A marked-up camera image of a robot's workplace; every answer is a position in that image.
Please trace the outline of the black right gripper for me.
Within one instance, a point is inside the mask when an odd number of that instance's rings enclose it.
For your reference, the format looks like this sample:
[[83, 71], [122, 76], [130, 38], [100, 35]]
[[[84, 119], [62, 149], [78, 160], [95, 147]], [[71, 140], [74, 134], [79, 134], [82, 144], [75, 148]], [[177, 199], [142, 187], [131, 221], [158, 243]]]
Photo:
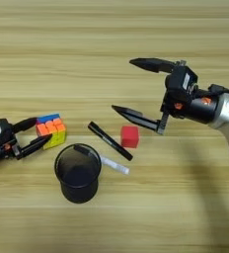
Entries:
[[159, 73], [166, 72], [166, 92], [161, 106], [160, 122], [147, 119], [130, 108], [112, 105], [112, 108], [131, 123], [163, 134], [169, 116], [190, 119], [202, 124], [213, 121], [218, 103], [216, 96], [207, 95], [197, 87], [197, 75], [187, 66], [159, 58], [134, 58], [129, 61], [139, 68]]

